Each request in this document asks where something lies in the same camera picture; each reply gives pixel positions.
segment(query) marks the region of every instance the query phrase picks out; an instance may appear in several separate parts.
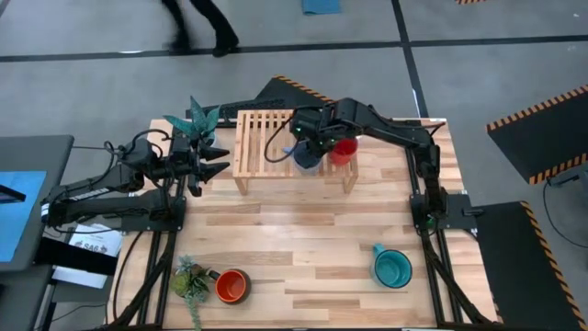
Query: wooden crate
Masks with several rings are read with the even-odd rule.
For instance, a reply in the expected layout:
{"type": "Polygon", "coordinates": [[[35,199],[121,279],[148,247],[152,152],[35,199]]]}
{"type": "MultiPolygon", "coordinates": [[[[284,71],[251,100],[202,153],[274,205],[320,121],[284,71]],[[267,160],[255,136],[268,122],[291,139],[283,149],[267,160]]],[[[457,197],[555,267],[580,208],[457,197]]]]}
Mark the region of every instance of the wooden crate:
{"type": "MultiPolygon", "coordinates": [[[[344,192],[351,192],[358,177],[356,154],[348,164],[341,166],[332,164],[331,159],[325,156],[316,176],[302,175],[291,157],[280,163],[266,161],[264,150],[267,141],[291,115],[292,110],[239,111],[232,175],[241,194],[247,194],[248,181],[252,178],[341,178],[344,192]]],[[[294,142],[295,138],[287,125],[269,145],[267,156],[270,159],[283,156],[282,147],[291,147],[294,142]]]]}

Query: potted plant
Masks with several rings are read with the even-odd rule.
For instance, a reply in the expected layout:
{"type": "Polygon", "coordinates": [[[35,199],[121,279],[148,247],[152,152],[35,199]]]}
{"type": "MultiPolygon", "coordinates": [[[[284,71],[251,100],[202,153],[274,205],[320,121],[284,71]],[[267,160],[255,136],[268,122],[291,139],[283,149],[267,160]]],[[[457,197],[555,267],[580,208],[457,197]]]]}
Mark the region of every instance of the potted plant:
{"type": "Polygon", "coordinates": [[[203,268],[192,260],[192,257],[180,257],[180,265],[170,280],[175,294],[184,299],[192,317],[194,330],[200,331],[200,315],[198,304],[205,302],[209,296],[209,269],[203,268]]]}
{"type": "Polygon", "coordinates": [[[192,114],[191,122],[181,120],[176,116],[171,115],[164,115],[164,118],[186,136],[191,137],[193,134],[198,134],[205,144],[217,147],[218,143],[214,129],[219,123],[221,106],[209,111],[209,114],[207,115],[198,102],[190,96],[190,112],[192,114]]]}

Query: person's leg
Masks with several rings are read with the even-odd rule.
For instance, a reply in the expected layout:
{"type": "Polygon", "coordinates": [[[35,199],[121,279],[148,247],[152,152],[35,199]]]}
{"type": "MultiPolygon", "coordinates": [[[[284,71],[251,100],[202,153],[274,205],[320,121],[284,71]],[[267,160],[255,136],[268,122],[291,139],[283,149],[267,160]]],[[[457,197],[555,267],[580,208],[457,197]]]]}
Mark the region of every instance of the person's leg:
{"type": "Polygon", "coordinates": [[[176,0],[162,0],[162,4],[169,10],[170,14],[174,18],[175,25],[177,26],[177,33],[175,34],[174,40],[170,42],[169,48],[172,51],[185,51],[190,49],[190,37],[187,33],[186,22],[182,15],[182,10],[177,4],[176,0]]]}
{"type": "Polygon", "coordinates": [[[211,0],[190,0],[196,10],[204,16],[216,32],[217,45],[212,55],[220,57],[228,54],[239,43],[239,38],[231,24],[211,0]]]}

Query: blue cup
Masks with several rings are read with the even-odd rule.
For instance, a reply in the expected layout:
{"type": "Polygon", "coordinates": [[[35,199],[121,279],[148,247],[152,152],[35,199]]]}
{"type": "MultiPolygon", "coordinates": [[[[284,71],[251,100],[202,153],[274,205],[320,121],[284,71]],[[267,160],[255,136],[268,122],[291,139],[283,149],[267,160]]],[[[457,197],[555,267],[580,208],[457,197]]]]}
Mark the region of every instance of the blue cup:
{"type": "Polygon", "coordinates": [[[380,286],[399,289],[411,281],[413,266],[403,253],[386,249],[382,244],[375,244],[374,258],[371,277],[380,286]]]}

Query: blue panel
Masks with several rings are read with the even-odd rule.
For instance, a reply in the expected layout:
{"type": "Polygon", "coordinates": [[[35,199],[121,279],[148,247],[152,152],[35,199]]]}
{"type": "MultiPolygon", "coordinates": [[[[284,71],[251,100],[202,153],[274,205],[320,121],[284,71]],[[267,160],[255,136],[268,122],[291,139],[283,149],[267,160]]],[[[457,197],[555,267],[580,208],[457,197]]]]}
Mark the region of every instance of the blue panel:
{"type": "Polygon", "coordinates": [[[10,262],[39,195],[45,171],[0,172],[0,184],[27,197],[23,202],[0,205],[0,262],[10,262]]]}

